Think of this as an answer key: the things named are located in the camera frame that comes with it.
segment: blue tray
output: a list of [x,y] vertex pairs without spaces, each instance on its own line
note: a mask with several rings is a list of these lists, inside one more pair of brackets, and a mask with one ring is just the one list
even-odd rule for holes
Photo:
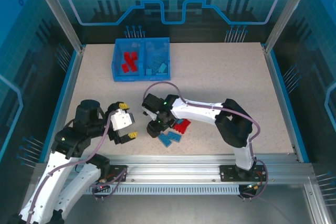
[[[112,60],[114,81],[162,81],[170,80],[169,38],[116,39]],[[122,71],[124,52],[137,52],[138,70]]]

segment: blue enclosure wall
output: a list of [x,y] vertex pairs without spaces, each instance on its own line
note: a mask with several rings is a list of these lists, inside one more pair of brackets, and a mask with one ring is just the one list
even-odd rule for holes
[[73,48],[45,0],[0,0],[0,8],[0,223],[6,223],[21,207],[40,155],[23,140],[45,141]]
[[274,51],[314,169],[336,173],[336,0],[301,0]]
[[113,43],[116,38],[124,38],[125,27],[132,25],[135,33],[140,25],[147,37],[170,37],[171,42],[224,42],[230,31],[240,31],[241,35],[247,31],[244,41],[265,42],[287,0],[60,2],[81,42],[87,44]]

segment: red block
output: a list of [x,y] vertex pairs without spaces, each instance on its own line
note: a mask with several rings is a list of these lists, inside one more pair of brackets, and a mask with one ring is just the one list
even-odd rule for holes
[[121,65],[121,68],[122,68],[122,71],[123,71],[124,73],[127,73],[127,72],[130,71],[130,70],[128,69],[128,66],[127,66],[126,63],[122,64],[122,65]]
[[183,122],[180,124],[176,124],[173,129],[184,134],[187,127],[189,126],[189,124],[191,124],[191,122],[187,119],[183,119]]
[[134,65],[134,62],[133,62],[133,60],[131,59],[131,56],[130,56],[129,54],[128,54],[127,56],[125,56],[124,58],[125,58],[126,63],[127,63],[129,66]]
[[124,52],[124,59],[129,58],[130,57],[130,53],[129,52]]
[[137,72],[138,68],[137,66],[133,63],[130,65],[132,72]]
[[131,58],[132,58],[132,60],[137,60],[138,59],[138,54],[136,52],[131,52]]

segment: blue block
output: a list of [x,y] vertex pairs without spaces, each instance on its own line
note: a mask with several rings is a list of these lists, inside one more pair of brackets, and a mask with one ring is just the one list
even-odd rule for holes
[[170,141],[170,139],[163,133],[159,135],[159,139],[166,147],[169,147],[172,144],[172,141]]
[[159,68],[159,73],[163,73],[167,69],[167,65],[165,63],[162,63]]
[[147,68],[147,69],[146,69],[146,75],[147,75],[147,76],[151,76],[151,75],[152,75],[152,69]]
[[174,133],[174,132],[171,132],[171,131],[168,132],[167,137],[168,137],[170,140],[173,140],[173,141],[178,142],[178,143],[179,143],[180,140],[181,140],[181,135],[179,135],[179,134],[177,134],[177,133]]
[[[124,73],[124,52],[137,52],[135,61],[138,70]],[[126,38],[116,39],[112,59],[114,81],[163,81],[170,80],[170,40],[169,38]],[[165,74],[155,75],[161,69]]]

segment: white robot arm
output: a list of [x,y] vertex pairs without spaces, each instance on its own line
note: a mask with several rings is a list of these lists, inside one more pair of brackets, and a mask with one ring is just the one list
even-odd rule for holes
[[[79,160],[83,151],[90,145],[92,137],[103,134],[108,119],[107,115],[112,111],[114,111],[110,119],[112,125],[108,129],[110,140],[114,140],[116,144],[123,144],[135,139],[136,132],[124,136],[119,136],[118,132],[118,130],[134,123],[132,114],[127,112],[128,109],[125,103],[117,102],[110,105],[107,112],[103,114],[97,101],[82,101],[77,107],[75,119],[71,121],[73,127],[69,126],[70,122],[56,134],[47,167],[30,200],[20,213],[12,215],[7,223],[63,224],[84,191],[94,182],[105,179],[110,169],[109,159],[95,154],[83,166],[77,177],[61,192],[74,167],[70,164]],[[50,175],[53,169],[66,164],[69,166],[55,171],[52,176]],[[40,186],[48,176],[45,184]],[[38,197],[32,207],[36,194]]]
[[255,165],[249,144],[252,123],[237,114],[218,109],[226,108],[249,117],[234,100],[227,99],[224,103],[204,103],[184,100],[178,95],[170,94],[163,100],[148,94],[142,107],[144,114],[152,118],[147,125],[147,132],[152,137],[157,137],[168,127],[173,127],[178,119],[197,120],[216,126],[223,140],[233,147],[239,176],[247,179],[251,175]]

